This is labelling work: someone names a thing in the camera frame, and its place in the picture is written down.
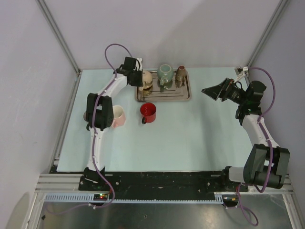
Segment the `beige ceramic mug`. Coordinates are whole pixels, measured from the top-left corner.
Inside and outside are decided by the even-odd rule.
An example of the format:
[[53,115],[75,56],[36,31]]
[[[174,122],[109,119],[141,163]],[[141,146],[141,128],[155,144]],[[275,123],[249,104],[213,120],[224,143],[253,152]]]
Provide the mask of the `beige ceramic mug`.
[[153,84],[153,76],[147,70],[143,70],[142,72],[142,83],[143,83],[143,89],[148,89]]

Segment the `green ceramic mug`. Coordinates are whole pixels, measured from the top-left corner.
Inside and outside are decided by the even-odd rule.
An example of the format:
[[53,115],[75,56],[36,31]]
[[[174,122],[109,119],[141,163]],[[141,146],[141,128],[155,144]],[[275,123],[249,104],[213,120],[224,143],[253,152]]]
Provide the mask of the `green ceramic mug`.
[[160,82],[160,85],[163,86],[166,83],[169,83],[173,79],[173,68],[168,64],[161,65],[157,70],[157,77]]

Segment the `red ceramic mug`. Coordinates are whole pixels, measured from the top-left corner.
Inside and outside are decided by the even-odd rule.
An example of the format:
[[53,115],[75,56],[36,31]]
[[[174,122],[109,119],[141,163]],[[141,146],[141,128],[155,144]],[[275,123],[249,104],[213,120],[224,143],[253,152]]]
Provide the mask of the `red ceramic mug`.
[[140,107],[140,113],[142,116],[141,123],[152,123],[156,119],[156,106],[153,103],[144,103]]

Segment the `pink ceramic mug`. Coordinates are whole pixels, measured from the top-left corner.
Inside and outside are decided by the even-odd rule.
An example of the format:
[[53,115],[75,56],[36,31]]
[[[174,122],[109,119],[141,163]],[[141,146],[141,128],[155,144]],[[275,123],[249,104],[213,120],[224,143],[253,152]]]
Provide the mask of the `pink ceramic mug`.
[[113,106],[112,109],[113,109],[112,128],[123,126],[126,121],[124,109],[119,105]]

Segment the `mauve ceramic cup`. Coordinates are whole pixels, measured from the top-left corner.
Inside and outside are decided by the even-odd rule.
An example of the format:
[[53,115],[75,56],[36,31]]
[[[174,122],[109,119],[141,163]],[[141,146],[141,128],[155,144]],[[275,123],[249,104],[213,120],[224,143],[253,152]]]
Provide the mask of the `mauve ceramic cup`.
[[83,114],[83,119],[84,119],[85,121],[87,121],[87,113],[86,113],[86,112],[84,112],[84,114]]

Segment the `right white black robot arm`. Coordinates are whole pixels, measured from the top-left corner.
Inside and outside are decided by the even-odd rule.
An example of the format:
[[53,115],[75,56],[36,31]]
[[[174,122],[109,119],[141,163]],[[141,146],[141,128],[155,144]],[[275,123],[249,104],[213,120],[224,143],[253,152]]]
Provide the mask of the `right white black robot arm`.
[[223,190],[232,191],[238,183],[281,189],[284,185],[290,152],[273,140],[261,116],[260,101],[266,86],[252,81],[246,90],[233,79],[202,89],[202,93],[221,101],[227,99],[238,104],[235,118],[247,132],[252,150],[244,167],[226,167],[226,176],[220,179]]

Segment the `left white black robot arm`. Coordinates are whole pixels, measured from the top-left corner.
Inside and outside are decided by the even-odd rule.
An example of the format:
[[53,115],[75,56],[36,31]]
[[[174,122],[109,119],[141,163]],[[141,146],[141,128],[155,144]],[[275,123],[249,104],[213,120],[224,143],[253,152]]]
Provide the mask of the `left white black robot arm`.
[[97,93],[87,96],[85,121],[91,134],[90,157],[83,172],[84,179],[95,190],[105,187],[106,179],[101,176],[105,168],[102,153],[103,135],[113,124],[114,113],[112,98],[127,85],[143,86],[142,58],[125,57],[124,63],[113,71],[109,83]]

